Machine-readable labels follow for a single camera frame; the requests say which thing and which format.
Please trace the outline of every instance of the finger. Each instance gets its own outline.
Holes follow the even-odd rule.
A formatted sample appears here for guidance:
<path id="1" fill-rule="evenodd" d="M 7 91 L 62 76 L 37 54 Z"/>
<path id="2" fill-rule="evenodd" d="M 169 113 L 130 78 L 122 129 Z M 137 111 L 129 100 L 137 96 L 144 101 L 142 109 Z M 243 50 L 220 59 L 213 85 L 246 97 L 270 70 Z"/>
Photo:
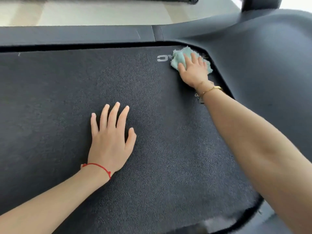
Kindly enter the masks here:
<path id="1" fill-rule="evenodd" d="M 188 58 L 186 54 L 183 54 L 185 58 L 185 63 L 186 63 L 186 69 L 192 65 L 192 61 Z"/>
<path id="2" fill-rule="evenodd" d="M 192 63 L 193 64 L 198 64 L 198 60 L 197 60 L 197 57 L 196 57 L 196 55 L 195 55 L 195 53 L 191 53 L 191 57 L 192 57 Z"/>
<path id="3" fill-rule="evenodd" d="M 99 120 L 99 129 L 104 130 L 107 127 L 107 115 L 108 115 L 108 109 L 110 106 L 106 104 L 102 110 L 101 118 Z"/>
<path id="4" fill-rule="evenodd" d="M 126 127 L 127 115 L 129 112 L 129 106 L 126 106 L 119 115 L 117 122 L 117 129 L 124 134 L 124 129 Z"/>
<path id="5" fill-rule="evenodd" d="M 179 63 L 177 68 L 178 68 L 180 74 L 185 72 L 185 67 L 182 63 Z"/>
<path id="6" fill-rule="evenodd" d="M 133 148 L 135 146 L 135 140 L 136 140 L 135 130 L 133 128 L 130 128 L 128 133 L 128 139 L 124 148 L 128 157 L 133 151 Z"/>
<path id="7" fill-rule="evenodd" d="M 99 133 L 99 128 L 96 123 L 96 114 L 91 114 L 91 134 L 92 138 L 94 138 Z"/>
<path id="8" fill-rule="evenodd" d="M 120 103 L 116 102 L 115 106 L 111 110 L 110 115 L 108 117 L 107 128 L 116 128 L 116 120 L 119 107 Z"/>
<path id="9" fill-rule="evenodd" d="M 202 61 L 202 58 L 201 58 L 201 57 L 199 57 L 199 58 L 198 58 L 198 64 L 199 64 L 200 66 L 204 66 L 204 63 L 203 63 L 203 61 Z"/>

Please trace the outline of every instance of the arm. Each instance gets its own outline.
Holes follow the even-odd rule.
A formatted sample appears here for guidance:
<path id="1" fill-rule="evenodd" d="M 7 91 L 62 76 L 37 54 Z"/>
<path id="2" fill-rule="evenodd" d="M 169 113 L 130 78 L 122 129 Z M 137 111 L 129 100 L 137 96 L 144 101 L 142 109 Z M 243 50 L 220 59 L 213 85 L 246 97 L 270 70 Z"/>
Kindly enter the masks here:
<path id="1" fill-rule="evenodd" d="M 96 123 L 96 115 L 93 113 L 91 116 L 92 145 L 88 163 L 102 165 L 111 171 L 111 175 L 125 164 L 136 140 L 131 128 L 128 140 L 124 142 L 128 106 L 120 114 L 116 126 L 119 105 L 116 103 L 108 120 L 109 105 L 104 107 L 100 130 Z M 91 193 L 108 180 L 109 176 L 102 168 L 95 165 L 83 167 L 63 183 L 0 216 L 1 233 L 50 234 Z"/>
<path id="2" fill-rule="evenodd" d="M 179 65 L 199 93 L 214 85 L 201 58 Z M 222 91 L 203 95 L 213 122 L 254 188 L 295 233 L 312 232 L 312 164 L 273 125 Z"/>

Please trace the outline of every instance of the light green towel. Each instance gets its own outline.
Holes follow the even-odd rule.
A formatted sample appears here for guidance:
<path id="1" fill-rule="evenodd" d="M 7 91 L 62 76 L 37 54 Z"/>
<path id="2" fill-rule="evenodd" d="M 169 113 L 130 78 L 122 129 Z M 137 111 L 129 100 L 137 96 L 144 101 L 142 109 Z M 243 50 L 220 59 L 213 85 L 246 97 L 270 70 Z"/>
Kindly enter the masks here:
<path id="1" fill-rule="evenodd" d="M 200 56 L 197 52 L 193 51 L 190 47 L 185 47 L 182 50 L 174 50 L 174 52 L 172 54 L 173 58 L 171 61 L 171 66 L 174 69 L 178 70 L 177 65 L 181 62 L 186 69 L 185 58 L 184 58 L 183 54 L 186 54 L 191 59 L 191 53 L 192 52 L 195 53 L 195 55 L 197 57 Z M 210 68 L 210 62 L 207 61 L 206 59 L 203 59 L 203 61 L 207 63 L 208 74 L 211 73 L 213 70 Z"/>

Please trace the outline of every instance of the white floor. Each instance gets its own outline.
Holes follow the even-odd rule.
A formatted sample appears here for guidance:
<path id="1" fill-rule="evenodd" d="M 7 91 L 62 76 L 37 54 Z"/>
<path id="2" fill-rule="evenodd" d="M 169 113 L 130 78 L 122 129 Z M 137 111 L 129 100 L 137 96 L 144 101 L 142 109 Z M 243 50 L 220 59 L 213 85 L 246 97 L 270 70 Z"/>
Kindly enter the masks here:
<path id="1" fill-rule="evenodd" d="M 0 0 L 0 26 L 158 25 L 239 12 L 241 0 L 196 5 L 144 0 Z M 312 0 L 283 0 L 281 8 L 312 12 Z"/>

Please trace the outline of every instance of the hand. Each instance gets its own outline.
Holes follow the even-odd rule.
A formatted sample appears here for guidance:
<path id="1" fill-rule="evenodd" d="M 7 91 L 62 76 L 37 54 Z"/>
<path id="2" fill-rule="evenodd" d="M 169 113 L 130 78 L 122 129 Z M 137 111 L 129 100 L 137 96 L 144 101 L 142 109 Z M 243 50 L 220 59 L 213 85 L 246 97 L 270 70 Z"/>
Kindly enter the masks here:
<path id="1" fill-rule="evenodd" d="M 199 84 L 209 81 L 207 64 L 203 62 L 201 57 L 197 58 L 194 53 L 191 53 L 191 57 L 192 60 L 184 54 L 187 69 L 185 70 L 182 63 L 178 64 L 178 69 L 182 80 L 197 90 Z"/>
<path id="2" fill-rule="evenodd" d="M 126 106 L 119 115 L 116 126 L 119 106 L 120 103 L 117 102 L 111 110 L 108 120 L 107 115 L 110 106 L 108 104 L 104 106 L 99 128 L 96 123 L 96 114 L 92 113 L 91 116 L 92 145 L 89 151 L 88 163 L 97 163 L 103 166 L 111 172 L 111 175 L 120 170 L 126 163 L 136 140 L 135 131 L 133 128 L 130 128 L 127 142 L 125 143 L 124 141 L 124 130 L 129 106 Z"/>

